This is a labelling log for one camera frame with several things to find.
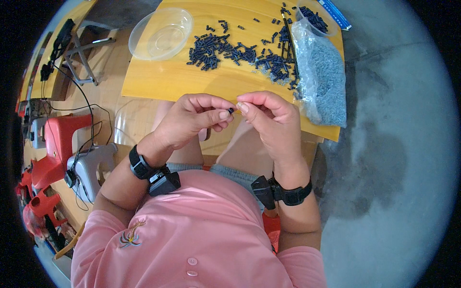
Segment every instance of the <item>fingernail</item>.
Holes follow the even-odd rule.
[[[238,103],[237,103],[237,107],[238,107],[238,109],[240,109],[240,111],[242,111],[243,113],[248,113],[248,106],[245,105],[244,103],[238,102]]]
[[[231,114],[229,113],[229,111],[222,111],[222,112],[219,112],[219,118],[221,120],[225,120],[227,118],[229,118]]]

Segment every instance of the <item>clear plastic bowl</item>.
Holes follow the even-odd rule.
[[[314,12],[314,14],[316,12],[319,13],[319,16],[322,17],[322,20],[328,25],[328,27],[327,27],[328,32],[327,33],[323,33],[322,31],[315,28],[314,25],[312,25],[309,22],[307,17],[304,17],[304,15],[299,10],[299,7],[304,7],[304,6],[306,8],[309,8],[310,10],[312,10],[312,12]],[[299,0],[296,7],[297,7],[296,13],[295,13],[296,21],[300,21],[300,20],[306,18],[306,21],[311,25],[312,32],[315,35],[322,36],[322,37],[332,37],[332,36],[336,35],[336,33],[338,33],[338,29],[339,29],[338,24],[336,23],[336,21],[331,17],[331,15],[325,10],[325,8],[317,0]]]
[[[158,9],[136,24],[128,48],[138,59],[167,60],[184,47],[193,27],[194,19],[186,10]]]

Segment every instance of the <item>power adapter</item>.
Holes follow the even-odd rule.
[[[77,176],[72,170],[69,169],[64,173],[64,181],[66,182],[67,186],[69,186],[69,188],[72,188],[77,182]]]

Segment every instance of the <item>wooden floor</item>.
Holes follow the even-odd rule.
[[[118,146],[115,155],[116,164],[120,162],[130,149],[150,132],[158,104],[158,100],[142,99],[133,97],[122,97],[120,92],[124,81],[124,76],[131,60],[131,54],[128,50],[128,38],[131,30],[111,31],[110,36],[116,39],[114,44],[96,48],[91,52],[89,64],[99,81],[98,86],[84,84],[82,86],[90,104],[96,103],[110,112],[112,122],[112,137],[110,142]],[[87,77],[85,71],[81,71],[81,78]],[[71,83],[67,90],[65,101],[53,101],[52,105],[57,109],[73,109],[86,105],[80,90]],[[53,116],[66,115],[70,112],[57,111]],[[88,109],[75,111],[77,113],[88,113]],[[111,133],[108,122],[108,115],[98,107],[93,110],[95,123],[102,122],[101,132],[95,137],[98,145],[104,145]],[[201,143],[202,152],[206,159],[206,165],[209,165],[227,146],[229,140],[235,132],[241,116],[236,114],[236,119],[221,133],[212,133],[208,141]],[[99,125],[95,126],[95,133],[99,130]],[[90,138],[90,129],[83,129],[75,133],[73,139],[73,148],[77,148]],[[302,135],[303,154],[306,161],[312,165],[317,143],[322,139],[308,133]],[[45,149],[34,149],[30,143],[24,146],[24,162],[30,163],[30,159],[41,159],[46,155]],[[76,199],[74,192],[69,189],[64,180],[59,180],[52,185],[52,189],[59,193],[62,201],[58,207],[59,210],[69,219],[69,224],[78,229],[87,219],[92,210],[92,205],[87,203],[89,211],[83,211],[78,208],[76,201],[81,207],[85,205]]]

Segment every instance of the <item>person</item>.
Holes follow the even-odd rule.
[[[299,110],[267,91],[209,94],[159,104],[153,131],[137,144],[150,167],[168,162],[181,187],[150,197],[128,157],[98,193],[75,246],[73,287],[326,287],[320,215],[314,193],[297,206],[278,202],[275,254],[264,231],[263,205],[251,183],[272,177],[284,189],[306,187]],[[243,120],[226,150],[203,170],[198,133]]]

